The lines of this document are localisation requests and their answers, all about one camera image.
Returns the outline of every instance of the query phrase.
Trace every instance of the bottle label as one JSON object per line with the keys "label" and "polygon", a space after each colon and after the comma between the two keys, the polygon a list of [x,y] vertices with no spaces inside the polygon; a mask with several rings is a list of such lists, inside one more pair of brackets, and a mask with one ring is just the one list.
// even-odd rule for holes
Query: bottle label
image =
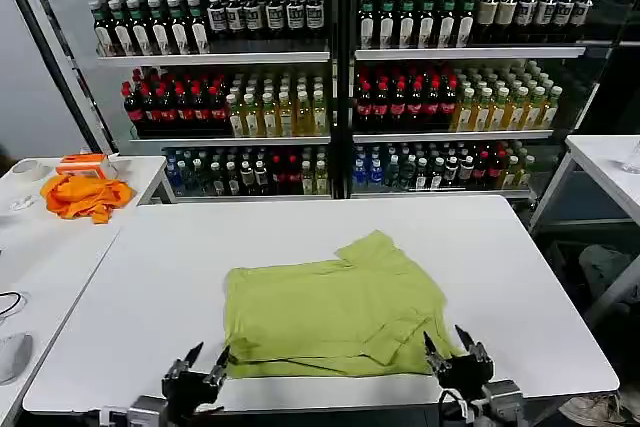
{"label": "bottle label", "polygon": [[456,47],[466,47],[469,42],[469,35],[471,34],[471,26],[473,25],[473,17],[463,17],[460,21],[460,28],[458,29],[458,38],[456,40]]}
{"label": "bottle label", "polygon": [[231,195],[238,195],[240,192],[240,184],[237,180],[229,180],[229,190],[231,191]]}
{"label": "bottle label", "polygon": [[198,52],[201,54],[209,53],[209,41],[207,40],[207,31],[202,24],[193,24],[191,26],[193,30],[193,36],[196,38],[196,45],[198,46]]}
{"label": "bottle label", "polygon": [[171,122],[178,118],[178,111],[176,109],[163,110],[161,115],[162,120]]}
{"label": "bottle label", "polygon": [[149,37],[147,36],[147,31],[145,30],[145,28],[141,25],[134,25],[133,35],[135,35],[136,39],[138,40],[138,45],[140,46],[142,55],[153,55],[151,42],[149,42]]}
{"label": "bottle label", "polygon": [[438,35],[438,48],[449,47],[449,39],[453,31],[453,17],[445,17],[440,23],[440,33]]}
{"label": "bottle label", "polygon": [[360,48],[363,50],[370,49],[372,37],[373,19],[362,19],[360,21]]}
{"label": "bottle label", "polygon": [[402,19],[402,22],[400,22],[401,49],[408,49],[411,46],[411,32],[413,32],[413,19]]}
{"label": "bottle label", "polygon": [[193,109],[178,110],[178,117],[180,117],[182,120],[193,120],[195,116],[196,116],[196,113]]}
{"label": "bottle label", "polygon": [[314,112],[313,118],[316,123],[316,134],[324,134],[327,128],[327,116],[324,111]]}
{"label": "bottle label", "polygon": [[224,7],[207,9],[207,14],[209,14],[209,25],[213,32],[220,33],[227,30],[227,16],[224,13]]}
{"label": "bottle label", "polygon": [[421,104],[407,104],[407,111],[409,111],[410,114],[417,115],[420,113],[420,110],[422,110]]}
{"label": "bottle label", "polygon": [[302,179],[302,191],[304,195],[312,195],[313,194],[313,180],[311,179]]}
{"label": "bottle label", "polygon": [[358,110],[358,114],[360,115],[369,115],[371,114],[371,104],[367,104],[367,105],[358,104],[357,110]]}
{"label": "bottle label", "polygon": [[393,115],[402,115],[404,112],[404,104],[391,104],[391,113]]}
{"label": "bottle label", "polygon": [[247,22],[247,29],[249,30],[260,30],[264,27],[262,11],[257,5],[255,7],[245,7],[244,18]]}
{"label": "bottle label", "polygon": [[525,130],[533,129],[533,126],[536,123],[536,119],[538,118],[538,114],[540,114],[540,109],[538,107],[532,107],[529,110],[529,114],[527,114],[527,120],[524,122]]}
{"label": "bottle label", "polygon": [[307,5],[307,27],[311,30],[324,27],[324,8],[322,5]]}
{"label": "bottle label", "polygon": [[244,30],[244,19],[240,9],[241,7],[227,7],[227,22],[234,32]]}
{"label": "bottle label", "polygon": [[137,122],[138,120],[142,120],[144,118],[144,113],[142,112],[142,109],[128,110],[127,114],[129,115],[129,118],[134,122]]}
{"label": "bottle label", "polygon": [[424,190],[425,185],[427,184],[427,178],[425,176],[418,176],[416,179],[416,190]]}
{"label": "bottle label", "polygon": [[516,11],[515,2],[500,2],[498,12],[496,13],[496,24],[509,25],[513,21],[513,15]]}
{"label": "bottle label", "polygon": [[384,104],[384,105],[373,104],[374,115],[386,115],[387,110],[389,110],[389,106],[387,104]]}
{"label": "bottle label", "polygon": [[442,182],[442,176],[434,175],[431,178],[431,186],[429,187],[429,190],[438,190],[440,188],[440,182]]}
{"label": "bottle label", "polygon": [[491,122],[489,122],[489,130],[500,130],[500,123],[502,122],[502,116],[504,115],[503,109],[495,109]]}
{"label": "bottle label", "polygon": [[258,136],[258,118],[256,114],[247,114],[247,128],[249,129],[249,137]]}
{"label": "bottle label", "polygon": [[194,113],[198,120],[209,120],[209,109],[195,109]]}
{"label": "bottle label", "polygon": [[304,10],[302,5],[287,5],[287,23],[291,30],[304,28]]}
{"label": "bottle label", "polygon": [[276,136],[276,116],[275,114],[264,114],[264,127],[267,137]]}
{"label": "bottle label", "polygon": [[498,8],[497,2],[480,1],[480,8],[478,9],[478,16],[476,18],[476,22],[482,25],[493,24],[493,19],[496,16],[497,8]]}
{"label": "bottle label", "polygon": [[418,48],[424,49],[429,46],[431,38],[431,29],[433,29],[433,18],[425,17],[420,21],[420,35],[418,36]]}
{"label": "bottle label", "polygon": [[267,25],[271,30],[281,30],[284,28],[283,10],[281,5],[276,7],[267,6]]}
{"label": "bottle label", "polygon": [[555,25],[567,25],[569,18],[571,17],[571,11],[573,10],[573,2],[558,2],[556,8],[556,15],[553,18]]}
{"label": "bottle label", "polygon": [[516,130],[518,128],[518,125],[520,125],[520,119],[522,119],[522,107],[513,109],[513,113],[511,114],[511,120],[509,120],[507,130]]}
{"label": "bottle label", "polygon": [[242,131],[242,119],[240,119],[240,116],[232,115],[229,120],[231,121],[231,129],[233,130],[233,136],[244,137],[244,133]]}
{"label": "bottle label", "polygon": [[131,36],[129,35],[129,31],[126,27],[122,25],[118,25],[116,27],[116,35],[120,40],[120,45],[122,45],[122,50],[124,50],[124,54],[127,56],[136,55],[136,51],[133,48],[133,42],[131,40]]}
{"label": "bottle label", "polygon": [[109,31],[104,27],[95,28],[96,37],[98,37],[98,43],[100,44],[101,54],[105,57],[113,57],[116,55],[116,49],[111,42],[111,36]]}
{"label": "bottle label", "polygon": [[438,104],[422,104],[422,111],[427,115],[434,115],[438,111]]}
{"label": "bottle label", "polygon": [[543,129],[548,129],[551,125],[551,122],[553,122],[553,118],[555,117],[557,111],[557,107],[551,107],[550,109],[547,109],[547,111],[544,113],[544,117],[542,118],[540,127]]}
{"label": "bottle label", "polygon": [[469,131],[469,119],[471,118],[471,110],[462,109],[460,111],[460,117],[458,118],[458,132]]}
{"label": "bottle label", "polygon": [[452,103],[449,103],[449,104],[441,103],[439,107],[440,107],[440,111],[446,115],[451,115],[453,114],[453,111],[456,110],[456,104],[452,104]]}
{"label": "bottle label", "polygon": [[184,30],[184,26],[180,24],[174,24],[171,26],[173,35],[176,38],[176,44],[178,44],[178,51],[182,55],[189,55],[189,44],[187,42],[187,32]]}
{"label": "bottle label", "polygon": [[293,130],[291,128],[291,115],[280,114],[280,125],[282,126],[282,136],[292,137]]}
{"label": "bottle label", "polygon": [[507,174],[504,176],[504,181],[502,182],[502,188],[503,189],[510,189],[511,187],[513,187],[513,181],[515,180],[516,176],[513,174]]}
{"label": "bottle label", "polygon": [[380,48],[388,49],[391,46],[393,33],[393,19],[385,18],[380,22]]}
{"label": "bottle label", "polygon": [[476,132],[482,132],[487,122],[487,116],[489,115],[489,109],[479,109],[478,117],[476,117]]}

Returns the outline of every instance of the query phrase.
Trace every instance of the display shelf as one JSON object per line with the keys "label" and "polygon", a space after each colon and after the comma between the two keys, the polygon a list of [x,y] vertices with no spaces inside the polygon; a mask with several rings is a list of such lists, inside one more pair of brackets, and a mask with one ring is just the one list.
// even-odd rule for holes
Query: display shelf
{"label": "display shelf", "polygon": [[136,55],[131,57],[98,57],[105,67],[148,67],[156,65],[241,65],[241,64],[296,64],[326,62],[328,51],[311,52],[243,52],[193,55]]}
{"label": "display shelf", "polygon": [[423,132],[419,134],[354,134],[355,144],[386,142],[443,142],[453,140],[548,139],[553,130],[494,130],[492,132]]}
{"label": "display shelf", "polygon": [[328,135],[317,137],[225,137],[217,139],[132,139],[135,147],[243,147],[248,145],[327,145],[331,141]]}
{"label": "display shelf", "polygon": [[421,192],[353,192],[352,199],[374,199],[374,198],[393,198],[393,197],[415,197],[415,196],[434,196],[434,195],[501,195],[507,199],[529,199],[533,197],[530,190],[464,190],[464,189],[446,189],[446,190],[425,190]]}
{"label": "display shelf", "polygon": [[280,202],[291,200],[331,200],[330,195],[264,195],[264,196],[243,196],[243,195],[223,195],[223,196],[185,196],[176,197],[178,203],[201,203],[201,202]]}
{"label": "display shelf", "polygon": [[465,47],[448,49],[370,49],[356,50],[356,60],[429,60],[429,59],[574,59],[584,54],[585,46],[549,47]]}

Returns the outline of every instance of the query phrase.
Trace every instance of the small white object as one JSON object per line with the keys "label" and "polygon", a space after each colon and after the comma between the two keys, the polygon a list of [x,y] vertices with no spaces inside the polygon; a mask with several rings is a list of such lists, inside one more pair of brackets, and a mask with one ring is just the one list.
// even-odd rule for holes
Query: small white object
{"label": "small white object", "polygon": [[18,377],[29,364],[33,337],[15,334],[0,339],[0,385]]}

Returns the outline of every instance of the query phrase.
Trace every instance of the black cable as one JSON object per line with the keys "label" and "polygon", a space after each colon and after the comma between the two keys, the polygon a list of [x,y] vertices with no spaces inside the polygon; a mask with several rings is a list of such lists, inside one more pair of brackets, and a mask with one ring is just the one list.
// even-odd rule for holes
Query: black cable
{"label": "black cable", "polygon": [[19,294],[18,292],[3,292],[3,293],[0,294],[0,297],[6,297],[7,295],[15,295],[16,296],[16,301],[11,305],[11,307],[7,307],[2,312],[0,312],[0,316],[3,316],[4,314],[6,314],[10,310],[12,310],[22,300],[22,295]]}

